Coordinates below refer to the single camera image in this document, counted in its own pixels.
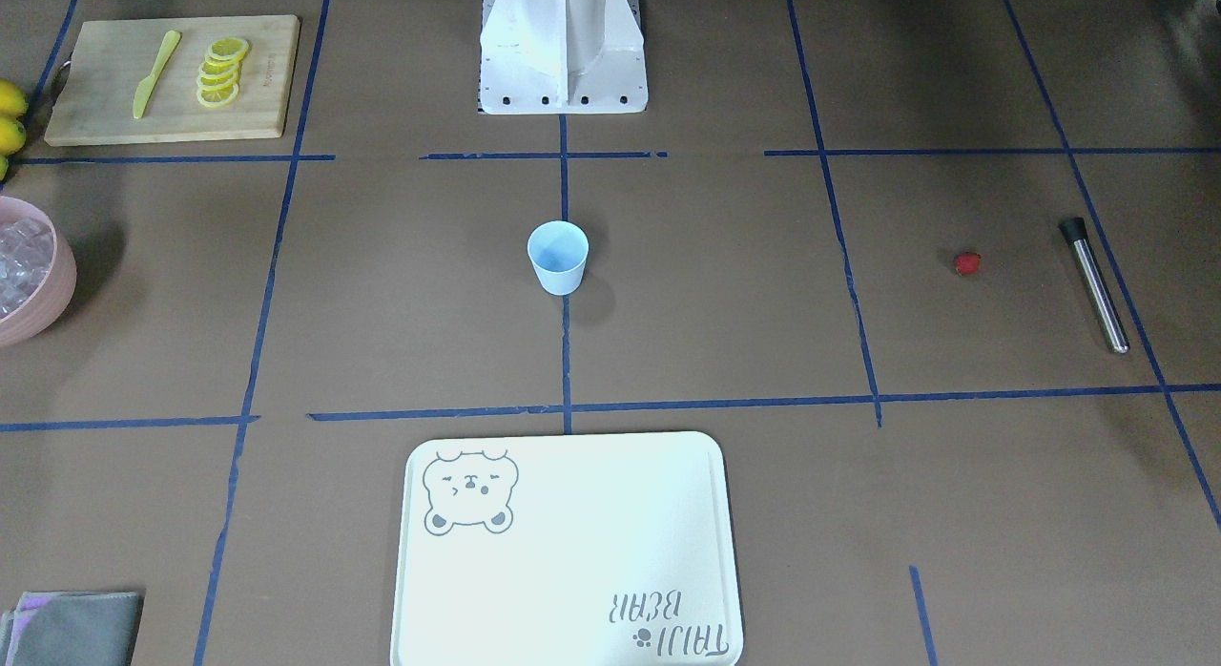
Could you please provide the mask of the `cream bear tray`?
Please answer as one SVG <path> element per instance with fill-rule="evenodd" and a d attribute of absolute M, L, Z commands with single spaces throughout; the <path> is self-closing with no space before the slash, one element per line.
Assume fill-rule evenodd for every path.
<path fill-rule="evenodd" d="M 453 437 L 408 457 L 392 665 L 736 665 L 742 654 L 714 437 Z"/>

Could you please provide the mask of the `yellow lemon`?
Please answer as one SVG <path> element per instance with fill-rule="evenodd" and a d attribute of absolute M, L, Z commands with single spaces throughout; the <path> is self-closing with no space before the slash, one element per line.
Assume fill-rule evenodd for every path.
<path fill-rule="evenodd" d="M 12 156 L 26 144 L 27 130 L 21 119 L 9 115 L 0 117 L 0 156 Z"/>
<path fill-rule="evenodd" d="M 6 78 L 0 79 L 0 115 L 4 119 L 21 121 L 31 108 L 27 94 L 21 87 Z"/>

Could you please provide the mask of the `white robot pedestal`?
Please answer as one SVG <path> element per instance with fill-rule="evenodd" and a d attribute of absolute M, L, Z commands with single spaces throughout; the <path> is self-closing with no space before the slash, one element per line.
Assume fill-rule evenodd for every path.
<path fill-rule="evenodd" d="M 650 104 L 640 0 L 484 0 L 477 109 L 639 114 Z"/>

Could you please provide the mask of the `grey folded cloth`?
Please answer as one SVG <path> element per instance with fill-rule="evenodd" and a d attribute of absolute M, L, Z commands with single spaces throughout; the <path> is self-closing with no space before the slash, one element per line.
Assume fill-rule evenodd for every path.
<path fill-rule="evenodd" d="M 2 613 L 4 665 L 129 665 L 137 591 L 24 591 Z"/>

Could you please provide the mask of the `light blue plastic cup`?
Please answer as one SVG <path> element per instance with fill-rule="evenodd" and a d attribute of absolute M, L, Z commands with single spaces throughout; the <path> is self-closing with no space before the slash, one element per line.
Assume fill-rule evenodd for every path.
<path fill-rule="evenodd" d="M 589 253 L 589 236 L 567 219 L 542 222 L 527 236 L 527 258 L 549 295 L 571 295 L 580 286 Z"/>

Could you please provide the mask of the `lemon slices row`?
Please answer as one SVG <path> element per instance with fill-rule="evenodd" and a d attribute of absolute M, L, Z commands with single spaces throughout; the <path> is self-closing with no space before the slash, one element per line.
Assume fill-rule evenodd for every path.
<path fill-rule="evenodd" d="M 225 108 L 241 94 L 241 68 L 250 53 L 245 37 L 226 35 L 208 45 L 197 67 L 197 104 L 205 109 Z"/>

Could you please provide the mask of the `metal muddler black tip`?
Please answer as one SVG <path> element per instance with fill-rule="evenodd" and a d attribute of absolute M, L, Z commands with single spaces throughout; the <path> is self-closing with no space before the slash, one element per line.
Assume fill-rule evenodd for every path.
<path fill-rule="evenodd" d="M 1129 340 L 1125 331 L 1125 324 L 1118 318 L 1110 288 L 1103 277 L 1103 269 L 1100 269 L 1095 251 L 1087 235 L 1085 219 L 1061 219 L 1057 227 L 1063 236 L 1065 244 L 1068 244 L 1073 251 L 1085 295 L 1090 299 L 1103 337 L 1107 341 L 1107 348 L 1115 354 L 1129 353 Z"/>

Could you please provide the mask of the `wooden cutting board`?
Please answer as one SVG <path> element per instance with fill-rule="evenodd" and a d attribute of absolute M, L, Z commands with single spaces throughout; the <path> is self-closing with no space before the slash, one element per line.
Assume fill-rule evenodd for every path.
<path fill-rule="evenodd" d="M 166 31 L 179 31 L 179 44 L 136 121 L 136 84 L 148 75 Z M 250 43 L 241 94 L 228 106 L 205 109 L 197 104 L 197 67 L 208 45 L 226 35 Z M 292 13 L 87 21 L 44 139 L 53 147 L 94 147 L 280 138 L 299 42 L 300 20 Z"/>

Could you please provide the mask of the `pink bowl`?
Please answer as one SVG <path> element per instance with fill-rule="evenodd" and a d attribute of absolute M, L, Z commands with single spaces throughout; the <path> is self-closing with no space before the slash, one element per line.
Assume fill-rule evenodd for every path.
<path fill-rule="evenodd" d="M 53 220 L 31 202 L 2 197 L 2 347 L 53 326 L 76 282 L 73 252 Z"/>

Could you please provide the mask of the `pile of ice cubes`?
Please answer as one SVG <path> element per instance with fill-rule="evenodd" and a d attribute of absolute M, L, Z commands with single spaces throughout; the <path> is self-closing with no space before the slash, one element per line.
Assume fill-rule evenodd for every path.
<path fill-rule="evenodd" d="M 1 318 L 23 306 L 53 266 L 55 240 L 45 222 L 21 218 L 1 225 Z"/>

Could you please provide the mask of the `red strawberry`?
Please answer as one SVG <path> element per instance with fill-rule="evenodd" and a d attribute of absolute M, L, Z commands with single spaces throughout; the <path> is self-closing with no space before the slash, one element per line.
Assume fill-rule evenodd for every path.
<path fill-rule="evenodd" d="M 960 277 L 971 277 L 980 273 L 983 257 L 973 251 L 963 251 L 954 257 L 952 266 Z"/>

